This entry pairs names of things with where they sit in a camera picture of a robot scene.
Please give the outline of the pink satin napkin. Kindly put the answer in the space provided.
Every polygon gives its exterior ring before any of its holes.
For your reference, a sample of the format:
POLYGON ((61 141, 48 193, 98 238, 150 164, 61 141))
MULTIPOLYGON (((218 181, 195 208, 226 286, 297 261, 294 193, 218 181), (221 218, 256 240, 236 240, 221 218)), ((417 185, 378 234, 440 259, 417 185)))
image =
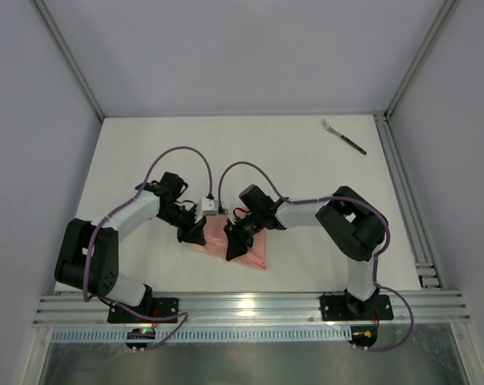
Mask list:
MULTIPOLYGON (((226 252, 228 249, 228 239, 224 232, 224 226, 227 224, 227 220, 227 215, 208 217, 207 223, 204 226, 206 245, 189 244, 189 248, 227 261, 226 252)), ((248 268, 266 270, 266 231, 262 231, 255 235, 253 247, 243 256, 233 259, 232 262, 244 265, 248 268)))

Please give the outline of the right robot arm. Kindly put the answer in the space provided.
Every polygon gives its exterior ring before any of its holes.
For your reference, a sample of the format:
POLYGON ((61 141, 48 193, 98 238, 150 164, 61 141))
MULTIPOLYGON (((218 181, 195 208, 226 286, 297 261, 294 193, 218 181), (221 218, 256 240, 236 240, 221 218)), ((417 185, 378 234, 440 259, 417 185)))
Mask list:
POLYGON ((345 308, 350 316, 363 319, 376 314, 377 263, 380 246, 389 240, 388 221, 348 186, 341 186, 325 200, 292 203, 274 201, 258 186, 247 187, 239 198, 248 212, 231 215, 224 226, 228 261, 245 255, 255 236, 263 230, 322 228, 348 258, 348 281, 344 291, 345 308))

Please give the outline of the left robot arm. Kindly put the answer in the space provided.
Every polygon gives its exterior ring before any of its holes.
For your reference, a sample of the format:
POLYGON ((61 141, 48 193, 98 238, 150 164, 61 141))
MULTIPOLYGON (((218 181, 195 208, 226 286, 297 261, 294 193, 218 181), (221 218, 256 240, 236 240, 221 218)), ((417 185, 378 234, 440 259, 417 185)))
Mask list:
POLYGON ((119 272, 119 245, 154 218, 175 227, 178 242, 206 245, 206 217, 199 216, 196 205, 186 209, 179 203, 187 188, 180 176, 165 172, 159 181, 140 184, 137 197, 105 217, 70 221, 58 254, 55 280, 81 289, 86 296, 141 306, 149 299, 151 288, 119 272))

